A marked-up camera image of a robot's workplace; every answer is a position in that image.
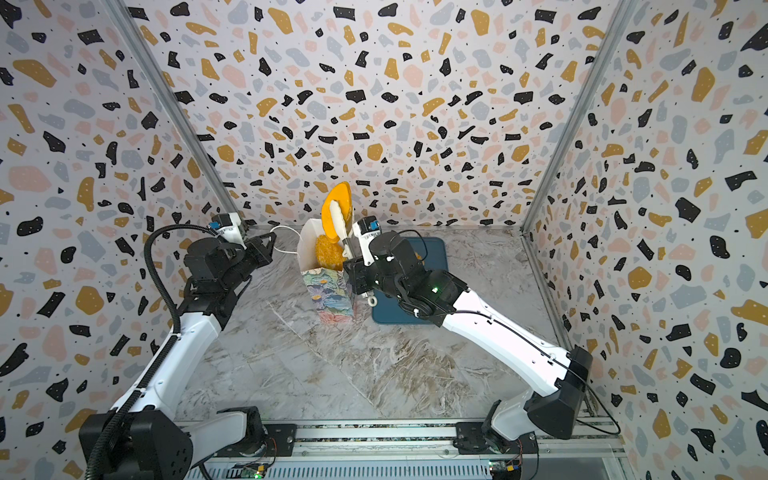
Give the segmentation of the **large round bread loaf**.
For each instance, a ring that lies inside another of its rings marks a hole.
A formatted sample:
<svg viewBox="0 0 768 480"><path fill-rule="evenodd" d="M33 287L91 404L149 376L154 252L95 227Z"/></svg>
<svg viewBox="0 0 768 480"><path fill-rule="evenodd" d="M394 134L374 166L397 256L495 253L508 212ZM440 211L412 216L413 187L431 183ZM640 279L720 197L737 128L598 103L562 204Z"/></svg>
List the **large round bread loaf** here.
<svg viewBox="0 0 768 480"><path fill-rule="evenodd" d="M315 242L315 257L320 268L342 271L344 250L337 241L323 234Z"/></svg>

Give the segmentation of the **orange oval bread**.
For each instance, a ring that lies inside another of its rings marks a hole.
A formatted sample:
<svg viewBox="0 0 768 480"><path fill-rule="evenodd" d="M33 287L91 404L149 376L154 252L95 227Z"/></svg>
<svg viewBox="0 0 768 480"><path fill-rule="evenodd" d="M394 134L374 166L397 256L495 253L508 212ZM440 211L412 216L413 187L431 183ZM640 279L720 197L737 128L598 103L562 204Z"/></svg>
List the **orange oval bread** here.
<svg viewBox="0 0 768 480"><path fill-rule="evenodd" d="M347 237L352 213L351 187L341 182L328 192L321 209L323 231L329 240L341 242Z"/></svg>

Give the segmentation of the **floral paper bag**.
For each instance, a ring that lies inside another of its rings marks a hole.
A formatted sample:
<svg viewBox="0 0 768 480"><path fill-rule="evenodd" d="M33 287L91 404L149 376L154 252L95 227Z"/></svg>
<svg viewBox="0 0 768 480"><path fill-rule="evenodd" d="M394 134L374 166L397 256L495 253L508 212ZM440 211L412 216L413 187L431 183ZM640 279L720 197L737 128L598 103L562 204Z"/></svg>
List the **floral paper bag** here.
<svg viewBox="0 0 768 480"><path fill-rule="evenodd" d="M316 239L325 234L321 220L308 220L300 230L283 225L270 230L271 233L281 231L298 237L295 247L276 250L296 257L301 279L320 319L325 323L351 321L355 316L355 306L343 270L320 268L315 257Z"/></svg>

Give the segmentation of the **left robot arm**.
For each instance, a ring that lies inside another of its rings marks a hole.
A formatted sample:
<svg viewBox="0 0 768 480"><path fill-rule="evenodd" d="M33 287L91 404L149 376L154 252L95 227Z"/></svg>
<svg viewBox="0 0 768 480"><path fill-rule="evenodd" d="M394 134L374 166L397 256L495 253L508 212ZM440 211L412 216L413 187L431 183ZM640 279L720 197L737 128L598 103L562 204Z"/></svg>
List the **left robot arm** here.
<svg viewBox="0 0 768 480"><path fill-rule="evenodd" d="M202 231L184 257L190 277L181 303L169 307L169 335L130 389L79 430L88 479L183 479L226 448L251 454L271 445L255 407L225 409L189 427L175 420L197 365L253 273L271 263L276 241L273 233L237 240L224 229Z"/></svg>

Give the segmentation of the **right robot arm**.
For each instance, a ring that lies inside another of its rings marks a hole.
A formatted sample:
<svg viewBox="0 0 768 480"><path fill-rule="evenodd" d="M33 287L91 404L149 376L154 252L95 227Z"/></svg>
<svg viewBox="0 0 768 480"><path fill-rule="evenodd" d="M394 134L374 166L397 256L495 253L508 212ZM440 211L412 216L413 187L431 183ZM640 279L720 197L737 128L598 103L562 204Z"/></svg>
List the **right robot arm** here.
<svg viewBox="0 0 768 480"><path fill-rule="evenodd" d="M339 201L329 200L321 220L326 234L342 245L343 268L355 294L371 305L377 294L395 300L409 316L468 339L527 383L526 391L491 407L485 435L515 441L541 430L571 438L588 390L592 355L528 332L454 274L427 268L400 233L383 231L373 216L354 224L350 216Z"/></svg>

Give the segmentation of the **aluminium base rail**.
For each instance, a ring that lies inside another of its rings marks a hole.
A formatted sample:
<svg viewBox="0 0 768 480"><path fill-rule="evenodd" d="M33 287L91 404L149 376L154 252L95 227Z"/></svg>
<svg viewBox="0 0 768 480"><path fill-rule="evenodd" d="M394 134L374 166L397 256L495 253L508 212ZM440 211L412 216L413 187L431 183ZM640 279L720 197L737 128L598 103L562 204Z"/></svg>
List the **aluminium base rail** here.
<svg viewBox="0 0 768 480"><path fill-rule="evenodd" d="M529 433L494 451L476 419L278 420L264 444L226 446L188 479L631 479L620 440Z"/></svg>

